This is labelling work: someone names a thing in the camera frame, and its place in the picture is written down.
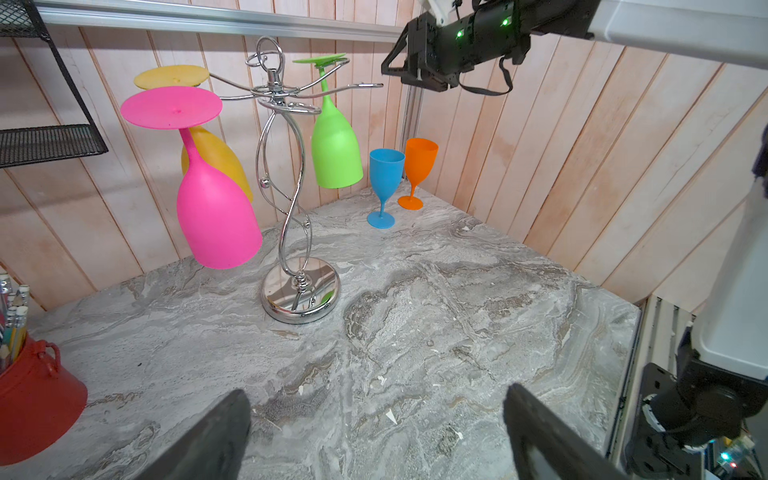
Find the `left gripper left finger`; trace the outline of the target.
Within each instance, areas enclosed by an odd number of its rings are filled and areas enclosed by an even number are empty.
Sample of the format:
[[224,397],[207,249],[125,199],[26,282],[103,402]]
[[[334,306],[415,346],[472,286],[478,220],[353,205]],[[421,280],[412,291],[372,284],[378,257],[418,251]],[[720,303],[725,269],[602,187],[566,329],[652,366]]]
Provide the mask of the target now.
[[237,479],[250,434],[250,411],[246,393],[231,391],[137,479]]

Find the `orange wine glass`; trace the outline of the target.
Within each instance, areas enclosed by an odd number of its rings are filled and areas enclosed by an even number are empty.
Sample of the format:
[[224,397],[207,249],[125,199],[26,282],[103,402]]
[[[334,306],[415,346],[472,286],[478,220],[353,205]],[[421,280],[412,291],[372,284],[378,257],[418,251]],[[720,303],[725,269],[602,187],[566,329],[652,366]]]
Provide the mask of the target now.
[[419,210],[423,202],[415,196],[416,187],[423,182],[434,166],[438,145],[427,139],[411,138],[405,146],[405,174],[410,183],[410,194],[400,197],[398,204],[407,210]]

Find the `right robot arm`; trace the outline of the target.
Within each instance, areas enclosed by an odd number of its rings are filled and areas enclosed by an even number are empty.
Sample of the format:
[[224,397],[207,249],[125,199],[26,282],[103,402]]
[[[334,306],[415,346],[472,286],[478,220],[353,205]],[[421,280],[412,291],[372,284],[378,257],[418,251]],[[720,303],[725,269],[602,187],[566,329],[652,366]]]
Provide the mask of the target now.
[[646,307],[628,472],[732,473],[767,399],[767,5],[428,1],[381,71],[426,92],[426,189]]

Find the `blue wine glass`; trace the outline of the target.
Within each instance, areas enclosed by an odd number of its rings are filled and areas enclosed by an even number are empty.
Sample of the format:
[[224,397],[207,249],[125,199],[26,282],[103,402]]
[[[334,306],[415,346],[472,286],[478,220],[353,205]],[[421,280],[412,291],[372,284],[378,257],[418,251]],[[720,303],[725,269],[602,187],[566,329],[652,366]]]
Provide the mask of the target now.
[[380,148],[370,152],[369,178],[372,189],[380,201],[378,211],[370,213],[368,223],[377,229],[394,226],[394,217],[384,211],[386,201],[396,192],[405,165],[405,155],[397,150]]

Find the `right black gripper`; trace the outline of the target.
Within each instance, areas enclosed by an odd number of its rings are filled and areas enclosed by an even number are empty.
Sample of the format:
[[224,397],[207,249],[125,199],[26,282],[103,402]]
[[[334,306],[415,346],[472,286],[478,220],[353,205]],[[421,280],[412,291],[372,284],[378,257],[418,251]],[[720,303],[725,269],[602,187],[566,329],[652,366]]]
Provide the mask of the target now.
[[450,66],[455,60],[450,43],[461,29],[461,21],[440,26],[431,13],[422,13],[404,27],[381,63],[381,73],[435,92],[457,87],[460,69]]

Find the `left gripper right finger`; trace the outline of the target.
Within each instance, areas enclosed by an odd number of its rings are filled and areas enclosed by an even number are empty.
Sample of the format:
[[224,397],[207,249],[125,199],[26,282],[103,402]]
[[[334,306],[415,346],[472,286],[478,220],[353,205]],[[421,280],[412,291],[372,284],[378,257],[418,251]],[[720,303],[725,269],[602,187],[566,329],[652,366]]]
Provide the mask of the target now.
[[508,387],[503,420],[520,479],[625,479],[523,385]]

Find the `green wine glass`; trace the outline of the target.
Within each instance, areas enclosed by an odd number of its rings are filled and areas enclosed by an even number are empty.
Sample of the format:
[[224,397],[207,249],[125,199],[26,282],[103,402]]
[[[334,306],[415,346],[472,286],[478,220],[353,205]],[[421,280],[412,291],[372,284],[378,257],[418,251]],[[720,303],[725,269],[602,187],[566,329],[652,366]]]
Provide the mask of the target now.
[[315,122],[311,149],[317,184],[325,189],[350,187],[363,178],[357,136],[331,100],[333,90],[324,80],[348,62],[344,53],[294,60],[294,63],[314,65],[320,74],[322,111]]

